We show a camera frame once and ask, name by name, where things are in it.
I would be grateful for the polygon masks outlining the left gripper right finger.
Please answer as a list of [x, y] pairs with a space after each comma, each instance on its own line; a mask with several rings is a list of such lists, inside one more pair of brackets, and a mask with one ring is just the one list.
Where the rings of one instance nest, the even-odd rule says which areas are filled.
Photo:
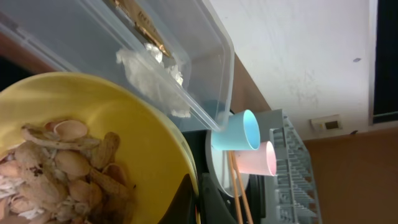
[[237, 224], [227, 209], [209, 173], [199, 178], [201, 222], [204, 224]]

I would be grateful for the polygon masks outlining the wall power outlet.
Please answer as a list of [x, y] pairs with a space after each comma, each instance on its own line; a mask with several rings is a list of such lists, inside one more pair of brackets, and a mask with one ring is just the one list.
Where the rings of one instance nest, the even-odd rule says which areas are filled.
[[338, 114], [331, 116], [324, 116], [310, 120], [310, 124], [315, 131], [324, 132], [341, 129], [341, 119]]

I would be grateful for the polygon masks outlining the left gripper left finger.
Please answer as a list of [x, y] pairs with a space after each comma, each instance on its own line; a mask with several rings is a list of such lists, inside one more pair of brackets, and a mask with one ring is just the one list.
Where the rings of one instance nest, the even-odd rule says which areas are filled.
[[186, 174], [159, 224], [196, 223], [195, 192], [190, 176]]

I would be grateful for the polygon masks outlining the grey round plate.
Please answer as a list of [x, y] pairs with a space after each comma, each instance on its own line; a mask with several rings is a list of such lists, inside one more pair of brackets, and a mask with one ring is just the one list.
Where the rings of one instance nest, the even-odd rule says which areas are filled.
[[228, 152], [216, 150], [211, 145], [211, 131], [206, 132], [206, 163], [210, 177], [217, 188], [229, 197], [234, 197], [233, 181], [229, 172]]

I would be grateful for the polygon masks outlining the grey dishwasher rack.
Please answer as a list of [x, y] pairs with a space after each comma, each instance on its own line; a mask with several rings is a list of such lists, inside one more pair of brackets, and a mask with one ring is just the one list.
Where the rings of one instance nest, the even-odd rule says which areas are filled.
[[277, 172], [264, 177], [265, 214], [261, 223], [322, 224], [310, 154], [283, 110], [255, 114], [261, 141], [275, 150]]

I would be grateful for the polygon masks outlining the pink plastic cup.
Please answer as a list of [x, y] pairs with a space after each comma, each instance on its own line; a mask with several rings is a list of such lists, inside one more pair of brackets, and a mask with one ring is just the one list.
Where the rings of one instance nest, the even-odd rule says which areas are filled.
[[258, 150], [236, 151], [235, 158], [240, 173], [275, 176], [277, 159], [270, 141], [262, 142]]

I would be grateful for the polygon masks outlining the nut shell food scraps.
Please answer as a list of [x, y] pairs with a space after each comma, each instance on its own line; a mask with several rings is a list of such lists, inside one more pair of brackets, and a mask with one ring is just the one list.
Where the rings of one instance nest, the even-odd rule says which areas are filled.
[[115, 155], [120, 137], [79, 120], [25, 124], [1, 154], [1, 223], [131, 223], [132, 197]]

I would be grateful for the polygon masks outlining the blue plastic cup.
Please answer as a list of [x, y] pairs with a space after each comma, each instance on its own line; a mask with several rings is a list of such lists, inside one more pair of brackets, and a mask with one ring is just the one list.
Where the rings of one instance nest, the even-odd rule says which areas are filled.
[[256, 151], [260, 144], [259, 125], [251, 110], [230, 116], [224, 130], [211, 133], [211, 146], [218, 151]]

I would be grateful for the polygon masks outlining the gold snack wrapper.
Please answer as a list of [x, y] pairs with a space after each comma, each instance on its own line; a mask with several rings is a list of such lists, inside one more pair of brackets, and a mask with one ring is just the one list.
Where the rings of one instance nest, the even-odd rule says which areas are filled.
[[171, 52], [165, 47], [164, 41], [156, 30], [152, 19], [135, 0], [110, 0], [110, 2], [128, 16], [134, 23], [134, 27], [145, 36], [150, 43], [158, 47], [164, 55], [172, 58]]

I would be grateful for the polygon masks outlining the white tissue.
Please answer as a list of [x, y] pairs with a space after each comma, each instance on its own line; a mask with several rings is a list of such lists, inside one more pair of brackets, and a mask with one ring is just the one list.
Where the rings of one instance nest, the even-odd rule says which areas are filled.
[[[163, 52], [154, 44], [145, 43], [144, 46], [160, 66], [182, 86], [183, 75], [179, 71], [178, 65], [170, 65], [165, 68]], [[132, 50], [120, 49], [116, 52], [116, 63], [123, 64], [129, 83], [148, 99], [163, 107], [166, 113], [178, 118], [190, 118], [190, 106], [174, 91], [161, 88], [160, 79], [139, 65], [136, 57], [137, 54]]]

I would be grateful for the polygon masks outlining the yellow bowl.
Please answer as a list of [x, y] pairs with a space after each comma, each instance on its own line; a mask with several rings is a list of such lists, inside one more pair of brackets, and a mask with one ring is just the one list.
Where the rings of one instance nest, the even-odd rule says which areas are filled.
[[21, 127], [78, 119], [91, 136], [121, 142], [116, 162], [127, 174], [132, 222], [158, 223], [195, 161], [182, 133], [159, 110], [117, 84], [93, 75], [52, 72], [23, 79], [1, 92], [1, 149], [22, 142]]

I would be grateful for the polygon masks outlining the wooden chopstick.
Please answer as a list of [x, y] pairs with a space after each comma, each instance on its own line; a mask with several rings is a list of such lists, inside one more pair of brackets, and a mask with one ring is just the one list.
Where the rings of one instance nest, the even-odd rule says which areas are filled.
[[244, 189], [244, 186], [243, 186], [243, 180], [241, 178], [241, 174], [239, 172], [239, 168], [238, 168], [238, 165], [237, 165], [237, 162], [236, 162], [235, 153], [234, 152], [230, 152], [229, 154], [230, 154], [230, 157], [231, 157], [231, 163], [233, 165], [233, 168], [234, 168], [234, 170], [236, 172], [236, 176], [238, 178], [238, 184], [239, 184], [239, 188], [241, 189], [244, 209], [245, 209], [245, 212], [246, 212], [246, 217], [247, 217], [248, 223], [249, 224], [254, 224], [253, 219], [252, 219], [252, 215], [251, 215], [251, 210], [250, 210], [249, 203], [248, 203], [248, 199], [247, 199], [247, 196], [246, 196], [246, 192], [245, 192], [245, 189]]
[[228, 162], [229, 162], [229, 173], [231, 175], [231, 180], [233, 183], [236, 217], [237, 217], [238, 224], [243, 224], [243, 216], [241, 213], [241, 206], [240, 206], [240, 202], [239, 202], [238, 186], [236, 183], [236, 171], [234, 169], [233, 152], [232, 151], [228, 152]]

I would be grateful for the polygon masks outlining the clear plastic waste bin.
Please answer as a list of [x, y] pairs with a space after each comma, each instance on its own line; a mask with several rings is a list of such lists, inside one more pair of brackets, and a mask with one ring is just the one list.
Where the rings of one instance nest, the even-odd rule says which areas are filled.
[[[221, 131], [228, 124], [233, 86], [234, 47], [209, 1], [136, 1], [152, 19], [171, 52], [164, 67], [178, 65], [180, 86], [146, 50], [150, 43], [110, 1], [1, 2], [1, 33], [50, 65], [116, 83], [168, 116], [183, 132]], [[139, 65], [190, 106], [178, 118], [143, 95], [126, 78], [116, 52], [132, 50]]]

